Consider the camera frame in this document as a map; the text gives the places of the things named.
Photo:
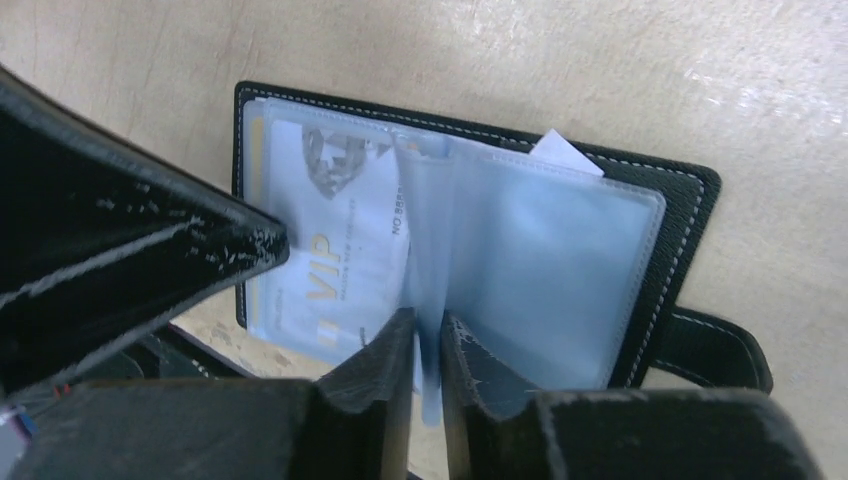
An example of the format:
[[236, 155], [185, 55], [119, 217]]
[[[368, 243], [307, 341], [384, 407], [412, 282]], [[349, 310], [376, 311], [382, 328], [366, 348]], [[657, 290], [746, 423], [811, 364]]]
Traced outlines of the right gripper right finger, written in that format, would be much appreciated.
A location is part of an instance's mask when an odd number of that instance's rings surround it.
[[697, 311], [673, 314], [653, 366], [689, 390], [549, 391], [494, 357], [456, 316], [441, 329], [454, 479], [819, 479], [771, 399], [755, 338]]

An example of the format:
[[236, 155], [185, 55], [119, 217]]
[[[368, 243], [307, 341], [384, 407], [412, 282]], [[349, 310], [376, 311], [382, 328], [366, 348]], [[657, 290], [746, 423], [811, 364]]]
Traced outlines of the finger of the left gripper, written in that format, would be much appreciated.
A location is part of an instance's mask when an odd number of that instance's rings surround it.
[[64, 383], [284, 263], [285, 226], [1, 74], [1, 394]]

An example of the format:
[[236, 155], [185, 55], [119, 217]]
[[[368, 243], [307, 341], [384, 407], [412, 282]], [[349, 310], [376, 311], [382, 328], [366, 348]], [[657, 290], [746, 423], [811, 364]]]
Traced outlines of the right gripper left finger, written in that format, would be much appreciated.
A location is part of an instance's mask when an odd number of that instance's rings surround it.
[[37, 423], [14, 479], [403, 479], [414, 313], [316, 381], [98, 381]]

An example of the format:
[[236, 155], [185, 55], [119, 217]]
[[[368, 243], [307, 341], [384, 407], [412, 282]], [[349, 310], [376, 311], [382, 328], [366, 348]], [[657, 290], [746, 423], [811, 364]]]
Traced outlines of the white vip card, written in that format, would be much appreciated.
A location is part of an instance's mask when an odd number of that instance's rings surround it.
[[395, 152], [384, 135], [278, 119], [266, 204], [288, 231], [286, 262], [259, 281], [259, 338], [338, 364], [397, 308], [409, 246]]

